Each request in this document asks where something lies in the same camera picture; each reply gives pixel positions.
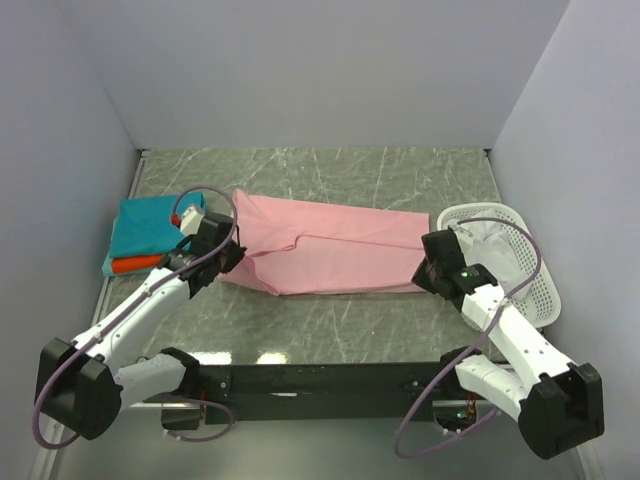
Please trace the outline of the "pink t-shirt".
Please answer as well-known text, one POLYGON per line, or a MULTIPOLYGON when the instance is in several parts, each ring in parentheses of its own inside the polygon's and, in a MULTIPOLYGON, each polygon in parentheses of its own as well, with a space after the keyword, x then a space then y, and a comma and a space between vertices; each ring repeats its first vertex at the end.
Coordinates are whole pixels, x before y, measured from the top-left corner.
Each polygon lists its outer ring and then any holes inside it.
POLYGON ((426 213, 250 195, 236 190, 245 257, 227 283, 275 296, 412 293, 426 213))

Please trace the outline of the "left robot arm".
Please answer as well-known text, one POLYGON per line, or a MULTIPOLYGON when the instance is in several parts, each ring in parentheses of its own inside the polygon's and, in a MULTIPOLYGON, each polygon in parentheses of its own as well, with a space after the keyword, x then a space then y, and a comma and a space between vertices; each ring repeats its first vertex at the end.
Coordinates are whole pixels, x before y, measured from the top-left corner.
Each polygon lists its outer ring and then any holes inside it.
POLYGON ((126 360, 171 313, 231 272, 245 249, 235 241, 237 218, 188 210, 177 220, 183 239, 149 271, 142 284, 103 320, 71 341, 51 340, 41 351, 32 431, 47 415, 76 438, 102 435, 124 409, 158 395, 202 403, 200 363, 174 347, 140 363, 126 360))

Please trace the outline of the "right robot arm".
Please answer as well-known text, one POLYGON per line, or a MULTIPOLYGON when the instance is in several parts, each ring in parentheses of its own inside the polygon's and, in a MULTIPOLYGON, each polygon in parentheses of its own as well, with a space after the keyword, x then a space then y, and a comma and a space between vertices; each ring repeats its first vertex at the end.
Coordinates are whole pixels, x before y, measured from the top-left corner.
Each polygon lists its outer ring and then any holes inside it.
POLYGON ((602 379, 576 364, 521 314, 481 264, 467 265, 453 229, 423 235, 425 258, 414 285, 451 301, 481 334, 447 361, 405 418, 411 420, 439 384, 460 399, 476 393, 516 420, 533 453, 548 460, 604 433, 602 379))

